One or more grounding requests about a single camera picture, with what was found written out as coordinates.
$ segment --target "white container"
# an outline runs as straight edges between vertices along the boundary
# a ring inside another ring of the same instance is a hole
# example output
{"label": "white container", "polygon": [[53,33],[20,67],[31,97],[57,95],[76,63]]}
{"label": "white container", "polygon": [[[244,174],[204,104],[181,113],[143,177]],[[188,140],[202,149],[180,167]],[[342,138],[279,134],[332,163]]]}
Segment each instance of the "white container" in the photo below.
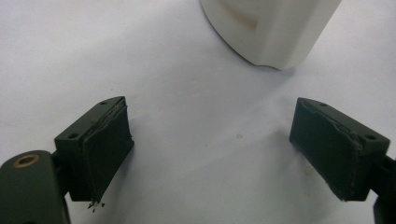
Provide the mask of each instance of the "white container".
{"label": "white container", "polygon": [[301,63],[341,0],[201,0],[213,27],[248,61],[277,69]]}

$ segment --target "dark green plastic part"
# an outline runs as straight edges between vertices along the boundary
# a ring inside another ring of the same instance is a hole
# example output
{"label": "dark green plastic part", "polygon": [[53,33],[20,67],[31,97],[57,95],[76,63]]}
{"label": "dark green plastic part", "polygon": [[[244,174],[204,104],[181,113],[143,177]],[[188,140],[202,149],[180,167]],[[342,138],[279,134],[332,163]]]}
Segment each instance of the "dark green plastic part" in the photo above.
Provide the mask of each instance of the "dark green plastic part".
{"label": "dark green plastic part", "polygon": [[369,175],[381,163],[388,138],[367,128],[329,105],[299,98],[290,141],[343,201],[364,201]]}
{"label": "dark green plastic part", "polygon": [[385,202],[378,198],[374,205],[375,224],[396,223],[396,202]]}
{"label": "dark green plastic part", "polygon": [[73,201],[100,202],[134,145],[124,97],[105,100],[55,138],[59,160],[71,171]]}
{"label": "dark green plastic part", "polygon": [[1,167],[0,223],[70,223],[47,151],[23,153]]}
{"label": "dark green plastic part", "polygon": [[396,204],[396,161],[386,156],[381,163],[376,163],[370,172],[368,183],[381,201]]}

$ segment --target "white surface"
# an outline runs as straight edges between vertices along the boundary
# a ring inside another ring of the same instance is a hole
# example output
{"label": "white surface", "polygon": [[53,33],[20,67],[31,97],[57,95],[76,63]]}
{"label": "white surface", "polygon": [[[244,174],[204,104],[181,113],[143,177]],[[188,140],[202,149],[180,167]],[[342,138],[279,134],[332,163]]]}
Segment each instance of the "white surface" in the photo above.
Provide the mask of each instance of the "white surface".
{"label": "white surface", "polygon": [[394,0],[342,2],[281,72],[231,50],[198,0],[1,5],[1,163],[126,96],[134,156],[95,213],[66,196],[74,224],[373,223],[375,195],[339,202],[288,136],[303,96],[395,140]]}
{"label": "white surface", "polygon": [[242,57],[280,70],[300,64],[341,0],[201,0],[210,23]]}

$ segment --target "white bottle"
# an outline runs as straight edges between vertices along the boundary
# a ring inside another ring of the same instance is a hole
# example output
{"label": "white bottle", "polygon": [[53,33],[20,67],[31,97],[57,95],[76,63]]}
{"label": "white bottle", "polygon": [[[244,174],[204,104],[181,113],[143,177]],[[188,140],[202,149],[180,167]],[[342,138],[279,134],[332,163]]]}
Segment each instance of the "white bottle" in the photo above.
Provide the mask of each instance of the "white bottle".
{"label": "white bottle", "polygon": [[277,69],[301,63],[341,0],[201,0],[213,27],[248,61]]}

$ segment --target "table surface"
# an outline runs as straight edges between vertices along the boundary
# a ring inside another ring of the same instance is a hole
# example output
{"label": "table surface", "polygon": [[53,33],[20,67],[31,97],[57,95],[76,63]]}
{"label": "table surface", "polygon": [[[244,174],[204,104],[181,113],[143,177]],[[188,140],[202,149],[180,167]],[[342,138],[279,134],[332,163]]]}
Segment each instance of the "table surface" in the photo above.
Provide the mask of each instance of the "table surface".
{"label": "table surface", "polygon": [[[374,223],[340,202],[289,142],[297,97],[396,138],[396,2],[341,3],[306,60],[254,66],[198,0],[6,0],[0,7],[0,163],[126,96],[134,154],[72,223]],[[389,155],[396,157],[393,145]]]}

